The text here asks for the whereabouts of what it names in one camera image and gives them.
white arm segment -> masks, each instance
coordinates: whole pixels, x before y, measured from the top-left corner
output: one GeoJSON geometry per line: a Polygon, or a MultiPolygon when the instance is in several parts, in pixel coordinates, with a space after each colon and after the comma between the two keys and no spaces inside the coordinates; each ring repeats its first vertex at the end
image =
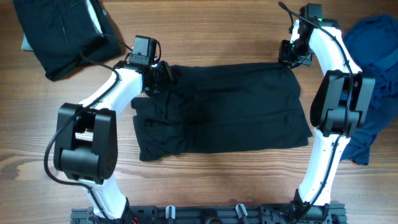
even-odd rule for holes
{"type": "MultiPolygon", "coordinates": [[[[300,184],[298,193],[303,202],[311,202],[315,194],[320,188],[320,183],[326,174],[326,168],[328,167],[329,159],[331,156],[332,144],[336,141],[338,134],[331,134],[329,137],[323,137],[322,132],[315,128],[315,139],[312,148],[312,154],[310,163],[308,165],[307,173],[305,174],[303,182],[300,184]]],[[[333,158],[333,163],[330,169],[328,180],[326,181],[326,187],[322,190],[321,195],[318,197],[314,205],[324,206],[326,203],[330,203],[330,189],[335,178],[337,166],[340,161],[340,157],[349,143],[350,138],[341,137],[338,141],[336,148],[336,154],[333,158]]]]}
{"type": "MultiPolygon", "coordinates": [[[[131,100],[138,96],[142,91],[142,75],[137,73],[135,70],[126,68],[117,68],[120,75],[120,81],[112,91],[110,91],[100,103],[92,106],[91,108],[100,110],[107,108],[116,112],[116,117],[123,112],[125,107],[131,102],[131,100]]],[[[111,78],[104,83],[99,90],[92,94],[89,98],[82,100],[79,104],[87,106],[93,102],[97,97],[104,93],[115,81],[116,74],[112,72],[111,78]]]]}
{"type": "MultiPolygon", "coordinates": [[[[362,72],[362,70],[355,64],[351,56],[349,55],[343,40],[341,38],[341,31],[334,27],[322,27],[328,31],[331,35],[335,36],[337,41],[341,44],[345,51],[345,55],[349,60],[349,65],[353,71],[353,74],[362,72]]],[[[293,34],[290,42],[292,43],[299,38],[297,33],[299,29],[299,21],[295,21],[293,34]]],[[[323,76],[325,76],[328,70],[341,70],[342,72],[348,73],[347,66],[344,65],[343,55],[340,52],[336,42],[322,32],[320,29],[314,29],[309,46],[311,50],[317,56],[319,64],[322,68],[323,76]]],[[[329,137],[323,137],[322,132],[315,128],[315,140],[313,144],[312,154],[310,163],[308,165],[307,173],[305,174],[304,180],[298,190],[300,197],[303,202],[311,202],[315,194],[320,188],[320,183],[326,174],[326,168],[331,156],[332,143],[336,141],[337,134],[331,134],[329,137]]],[[[326,180],[326,187],[322,190],[321,195],[318,197],[314,205],[324,206],[326,203],[330,203],[330,189],[335,177],[340,157],[349,143],[350,138],[342,137],[338,142],[336,148],[336,154],[332,163],[330,174],[326,180]]]]}
{"type": "MultiPolygon", "coordinates": [[[[120,81],[110,91],[100,103],[92,106],[91,108],[100,110],[107,108],[116,112],[118,117],[131,100],[138,96],[142,91],[142,75],[135,70],[126,68],[118,68],[116,71],[120,75],[120,81]]],[[[92,94],[89,98],[81,101],[79,104],[86,106],[93,102],[97,97],[104,93],[115,81],[116,74],[113,72],[111,78],[99,90],[92,94]]],[[[122,194],[116,182],[114,174],[107,180],[104,180],[102,185],[98,185],[91,180],[79,179],[79,182],[92,187],[99,205],[103,207],[103,211],[109,219],[118,219],[122,217],[124,207],[126,206],[126,197],[122,194]]],[[[94,214],[104,218],[101,211],[94,203],[93,197],[87,189],[84,189],[87,196],[90,198],[94,206],[94,214]]]]}

blue fabric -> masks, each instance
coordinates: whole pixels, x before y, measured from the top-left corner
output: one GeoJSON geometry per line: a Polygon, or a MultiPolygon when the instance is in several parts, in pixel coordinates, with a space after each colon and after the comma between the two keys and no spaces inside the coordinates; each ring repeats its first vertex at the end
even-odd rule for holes
{"type": "Polygon", "coordinates": [[[344,37],[345,46],[364,73],[376,79],[365,125],[346,146],[341,160],[369,164],[378,132],[398,115],[398,21],[381,15],[359,21],[344,37]]]}

folded black cloth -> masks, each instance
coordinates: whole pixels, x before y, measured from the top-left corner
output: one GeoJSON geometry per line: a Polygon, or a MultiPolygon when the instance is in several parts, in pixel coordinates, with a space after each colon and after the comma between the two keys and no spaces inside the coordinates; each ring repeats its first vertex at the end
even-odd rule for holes
{"type": "Polygon", "coordinates": [[[293,72],[278,63],[172,66],[176,84],[132,107],[140,160],[308,145],[293,72]]]}
{"type": "MultiPolygon", "coordinates": [[[[114,36],[111,24],[98,0],[91,5],[103,34],[114,36]]],[[[83,42],[97,35],[85,0],[14,0],[26,39],[45,70],[56,81],[87,62],[79,56],[83,42]]],[[[121,54],[117,40],[93,38],[84,46],[85,55],[95,61],[121,54]]]]}

table surface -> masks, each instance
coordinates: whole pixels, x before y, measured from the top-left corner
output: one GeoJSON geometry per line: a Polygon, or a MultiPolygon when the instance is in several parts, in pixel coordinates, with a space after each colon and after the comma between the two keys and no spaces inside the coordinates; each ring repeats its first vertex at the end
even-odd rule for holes
{"type": "MultiPolygon", "coordinates": [[[[397,15],[397,1],[319,1],[325,18],[346,33],[357,21],[382,13],[397,15]]],[[[307,1],[286,1],[298,11],[307,1]]],[[[162,43],[162,59],[178,65],[276,62],[279,45],[290,39],[290,19],[277,1],[103,1],[119,37],[135,35],[162,43]]],[[[78,103],[97,90],[109,70],[78,68],[51,82],[32,52],[21,50],[23,31],[12,4],[0,4],[0,223],[68,223],[71,208],[90,201],[79,187],[56,184],[43,170],[45,147],[64,102],[78,103]]],[[[114,65],[123,58],[106,62],[114,65]]],[[[294,70],[309,120],[322,80],[316,59],[294,70]]],[[[306,147],[224,154],[182,154],[140,162],[132,126],[135,111],[118,119],[116,177],[132,205],[258,205],[292,200],[307,170],[313,138],[306,147]]],[[[340,164],[332,200],[346,204],[349,223],[398,223],[398,122],[372,146],[370,165],[340,164]]],[[[59,178],[50,162],[51,171],[59,178]]]]}

folded garment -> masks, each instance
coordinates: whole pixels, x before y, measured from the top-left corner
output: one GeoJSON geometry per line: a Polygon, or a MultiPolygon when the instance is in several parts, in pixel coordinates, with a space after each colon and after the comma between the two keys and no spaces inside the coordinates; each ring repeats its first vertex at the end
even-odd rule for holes
{"type": "Polygon", "coordinates": [[[132,107],[140,160],[308,145],[293,72],[278,63],[172,66],[177,82],[132,107]]]}
{"type": "Polygon", "coordinates": [[[14,0],[26,39],[51,81],[87,63],[79,55],[82,47],[84,54],[97,62],[121,54],[117,40],[92,38],[98,33],[114,36],[114,32],[98,0],[88,3],[89,6],[86,0],[14,0]],[[92,20],[93,14],[98,21],[92,20]],[[89,38],[92,41],[83,46],[89,38]]]}
{"type": "Polygon", "coordinates": [[[343,40],[355,63],[376,80],[365,124],[341,156],[367,165],[378,132],[398,115],[398,21],[389,15],[364,19],[343,40]]]}

